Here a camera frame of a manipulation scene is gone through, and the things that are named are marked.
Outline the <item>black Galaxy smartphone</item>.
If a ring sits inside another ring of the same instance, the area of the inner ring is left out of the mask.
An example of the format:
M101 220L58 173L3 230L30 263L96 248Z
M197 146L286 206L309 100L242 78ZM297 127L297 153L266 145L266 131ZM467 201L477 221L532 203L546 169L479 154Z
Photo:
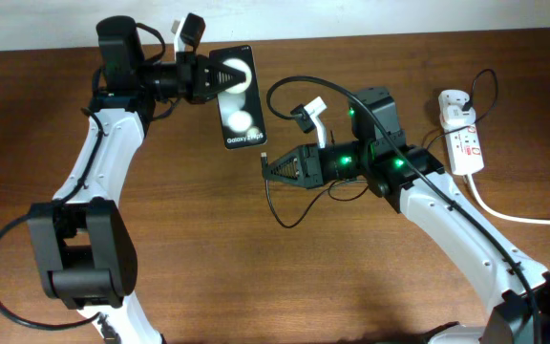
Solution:
M233 150L265 144L267 134L251 47L242 45L218 49L209 56L244 72L246 77L245 82L217 96L224 146Z

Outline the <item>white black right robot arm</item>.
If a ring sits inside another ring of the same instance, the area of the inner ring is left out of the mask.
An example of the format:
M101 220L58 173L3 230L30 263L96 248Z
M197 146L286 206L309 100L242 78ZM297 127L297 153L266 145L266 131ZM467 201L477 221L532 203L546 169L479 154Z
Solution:
M471 283L484 305L483 327L451 322L420 343L550 343L550 272L508 241L460 193L429 151L408 145L384 87L349 97L351 142L300 145L269 162L271 182L311 189L366 179L369 190L426 232Z

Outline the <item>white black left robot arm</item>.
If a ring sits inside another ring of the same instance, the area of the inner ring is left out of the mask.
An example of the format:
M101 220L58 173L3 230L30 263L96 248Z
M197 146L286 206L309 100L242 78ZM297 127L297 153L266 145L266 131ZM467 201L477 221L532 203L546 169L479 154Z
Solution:
M103 64L83 113L89 131L68 179L49 203L33 204L28 221L41 286L84 316L107 343L161 343L135 286L138 257L118 210L133 156L159 101L204 104L249 87L251 72L230 59L179 51L172 62L146 57L130 16L95 27Z

